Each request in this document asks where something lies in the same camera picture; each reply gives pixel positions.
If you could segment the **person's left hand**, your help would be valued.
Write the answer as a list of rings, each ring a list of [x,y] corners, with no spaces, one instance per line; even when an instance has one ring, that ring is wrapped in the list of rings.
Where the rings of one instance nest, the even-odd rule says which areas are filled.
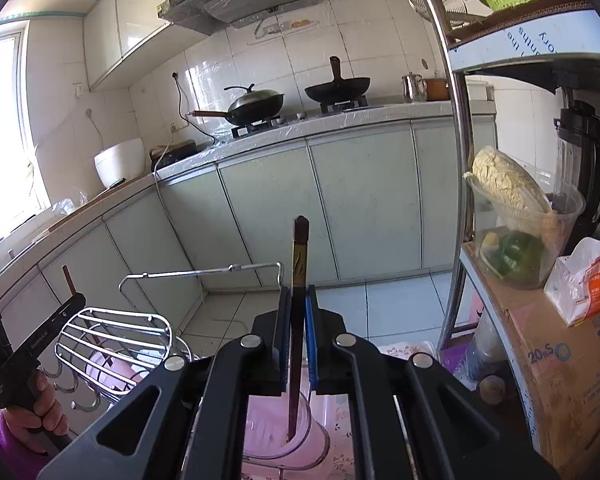
[[[33,408],[27,410],[21,406],[10,406],[3,408],[2,414],[12,435],[31,451],[42,454],[45,450],[35,435],[30,433],[30,429],[44,428],[56,436],[65,436],[68,434],[69,423],[56,399],[54,387],[42,372],[36,373],[35,385],[38,396]]]

